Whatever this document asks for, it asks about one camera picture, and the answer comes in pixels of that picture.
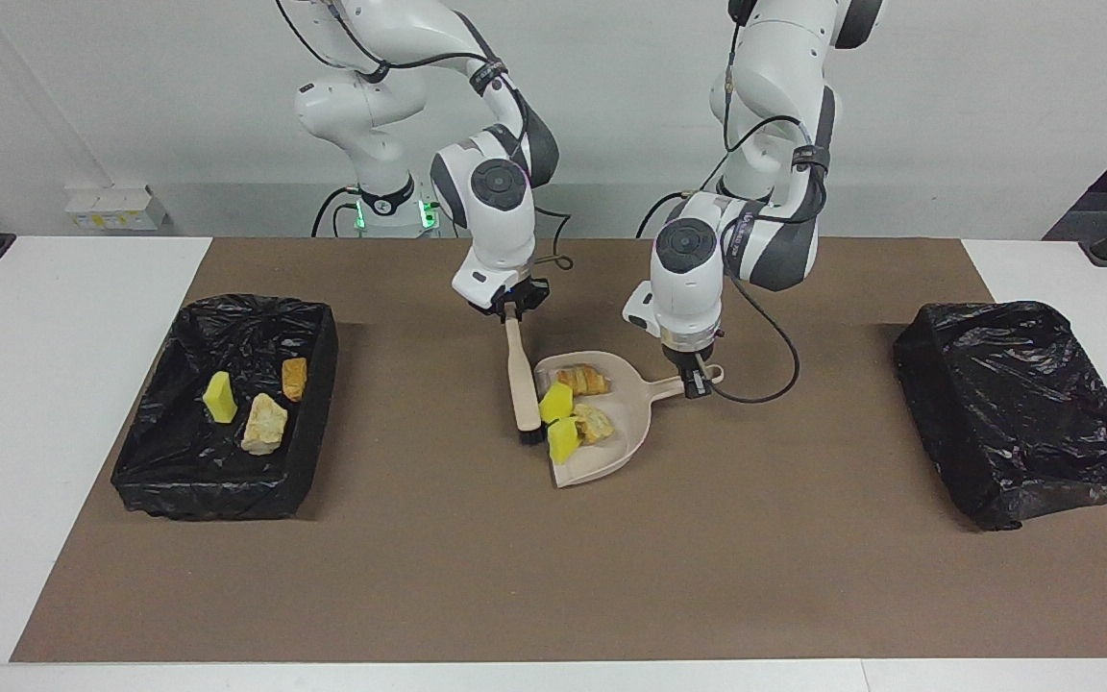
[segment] yellow food piece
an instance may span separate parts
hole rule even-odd
[[[579,450],[579,430],[575,425],[575,419],[555,421],[549,428],[549,440],[550,459],[558,465],[566,464],[572,453]]]
[[[237,415],[237,402],[234,402],[234,390],[229,385],[229,373],[220,371],[211,375],[207,389],[203,391],[203,404],[211,413],[211,420],[219,424],[234,422]]]
[[[250,419],[246,420],[246,433],[242,434],[241,448],[251,455],[270,455],[280,447],[284,438],[284,424],[289,422],[289,412],[280,407],[276,400],[267,394],[259,394],[251,402]]]
[[[575,391],[562,382],[554,382],[541,399],[541,422],[550,422],[571,415],[575,409]]]
[[[280,389],[294,404],[307,393],[307,360],[289,359],[280,364]]]
[[[584,444],[596,444],[614,433],[614,424],[609,421],[606,412],[589,404],[575,404],[575,422]]]
[[[610,391],[606,375],[592,366],[561,369],[557,372],[557,380],[570,386],[576,397],[596,397],[598,394],[609,394]]]

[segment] black garbage bag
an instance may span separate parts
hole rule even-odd
[[[951,499],[980,528],[1107,504],[1107,389],[1057,310],[923,307],[896,368]]]
[[[268,520],[298,512],[315,475],[338,359],[331,308],[259,295],[219,295],[182,308],[127,431],[112,483],[127,509],[175,520]],[[280,364],[308,359],[307,390],[291,403]],[[203,393],[229,372],[237,415],[211,420]],[[239,446],[251,400],[289,411],[280,450]]]

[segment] white wall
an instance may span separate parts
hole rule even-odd
[[[725,0],[448,3],[558,136],[545,196],[577,211],[579,233],[629,231],[654,196],[715,163],[707,89],[725,60]],[[827,65],[844,101],[827,231],[1042,236],[1107,166],[1107,3],[888,3],[870,43]],[[155,186],[178,233],[302,233],[310,202],[351,175],[294,121],[294,87],[329,70],[271,0],[0,0],[0,227],[70,230],[62,189],[100,165]],[[23,78],[3,66],[12,51]],[[28,73],[31,100],[18,83]],[[394,126],[417,172],[488,122],[458,75],[426,73],[430,110]]]

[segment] white table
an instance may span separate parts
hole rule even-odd
[[[9,665],[209,242],[21,237],[0,261],[0,409],[13,407],[11,425],[0,426],[0,689],[1107,689],[1107,660]],[[1070,244],[968,241],[966,249],[997,301],[1036,299],[1070,318],[1107,382],[1107,270]],[[44,402],[42,393],[56,397]],[[34,450],[39,440],[49,443]]]

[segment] dustpan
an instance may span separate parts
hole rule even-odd
[[[536,363],[536,386],[544,397],[557,381],[559,369],[592,366],[611,382],[610,393],[597,397],[576,397],[577,404],[601,409],[614,424],[614,434],[592,446],[579,447],[566,464],[554,465],[554,482],[558,487],[579,485],[609,476],[627,465],[646,440],[652,427],[652,404],[684,393],[680,376],[648,382],[620,355],[602,351],[579,351],[552,355]],[[724,369],[708,366],[713,382],[725,379]]]

